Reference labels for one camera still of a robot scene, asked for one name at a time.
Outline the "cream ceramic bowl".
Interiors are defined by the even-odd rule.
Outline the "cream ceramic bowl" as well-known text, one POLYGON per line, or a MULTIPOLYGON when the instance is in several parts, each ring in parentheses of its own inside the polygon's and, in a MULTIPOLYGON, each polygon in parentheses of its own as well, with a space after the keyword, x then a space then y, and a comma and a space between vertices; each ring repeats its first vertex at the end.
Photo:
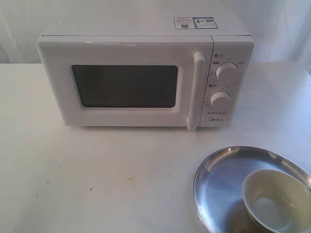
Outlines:
POLYGON ((242 198, 250 217, 267 232, 311 231, 311 192, 291 175, 254 171, 243 181, 242 198))

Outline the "white control knob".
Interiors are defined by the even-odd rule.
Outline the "white control knob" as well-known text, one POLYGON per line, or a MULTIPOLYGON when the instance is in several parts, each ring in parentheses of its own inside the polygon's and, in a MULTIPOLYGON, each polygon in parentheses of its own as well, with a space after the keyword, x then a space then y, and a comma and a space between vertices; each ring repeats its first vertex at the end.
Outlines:
POLYGON ((226 111, 231 108, 231 97, 226 92, 217 92, 210 98, 210 103, 213 109, 219 111, 226 111))
POLYGON ((221 64, 215 74, 218 81, 223 83, 235 82, 240 76, 238 67, 234 63, 221 64))

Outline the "lower white control knob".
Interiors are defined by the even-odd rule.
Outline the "lower white control knob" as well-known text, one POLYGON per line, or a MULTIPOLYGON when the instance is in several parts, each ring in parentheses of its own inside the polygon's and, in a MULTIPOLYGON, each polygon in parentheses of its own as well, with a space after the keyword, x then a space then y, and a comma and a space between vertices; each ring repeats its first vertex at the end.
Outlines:
POLYGON ((210 103, 213 109, 219 111, 226 111, 231 108, 231 97, 226 92, 217 92, 210 98, 210 103))

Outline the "upper white control knob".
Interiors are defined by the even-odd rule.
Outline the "upper white control knob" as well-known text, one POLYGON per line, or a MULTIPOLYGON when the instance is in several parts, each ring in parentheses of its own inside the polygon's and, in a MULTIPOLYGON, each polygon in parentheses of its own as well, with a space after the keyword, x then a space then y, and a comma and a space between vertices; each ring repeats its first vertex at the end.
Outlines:
POLYGON ((215 74, 218 81, 223 83, 235 82, 240 76, 238 67, 234 63, 221 64, 215 74))

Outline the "white microwave oven body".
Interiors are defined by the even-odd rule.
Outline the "white microwave oven body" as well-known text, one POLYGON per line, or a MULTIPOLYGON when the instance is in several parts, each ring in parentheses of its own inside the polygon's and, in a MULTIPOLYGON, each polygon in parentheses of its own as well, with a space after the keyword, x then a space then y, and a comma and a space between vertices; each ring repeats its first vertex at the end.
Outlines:
POLYGON ((175 29, 174 20, 153 20, 143 17, 141 20, 131 22, 127 17, 118 17, 110 20, 108 25, 97 21, 100 28, 85 25, 81 30, 58 31, 55 27, 49 28, 43 36, 73 36, 73 37, 177 37, 202 38, 210 36, 214 42, 211 54, 210 68, 207 74, 207 85, 202 110, 200 127, 223 127, 231 123, 238 101, 241 85, 247 70, 252 50, 253 40, 239 27, 229 29, 175 29), (216 69, 224 63, 234 63, 239 70, 239 78, 232 83, 223 83, 216 78, 216 69), (217 92, 226 92, 230 95, 232 105, 226 111, 212 108, 210 98, 217 92))

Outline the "round stainless steel tray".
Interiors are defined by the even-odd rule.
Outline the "round stainless steel tray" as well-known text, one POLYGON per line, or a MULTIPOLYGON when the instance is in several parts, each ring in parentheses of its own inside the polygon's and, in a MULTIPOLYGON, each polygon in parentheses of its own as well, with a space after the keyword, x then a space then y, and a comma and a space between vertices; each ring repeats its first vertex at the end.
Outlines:
POLYGON ((208 233, 266 232, 242 200, 244 179, 260 169, 282 171, 311 186, 310 174, 277 153, 249 146, 218 150, 200 164, 193 182, 197 214, 208 233))

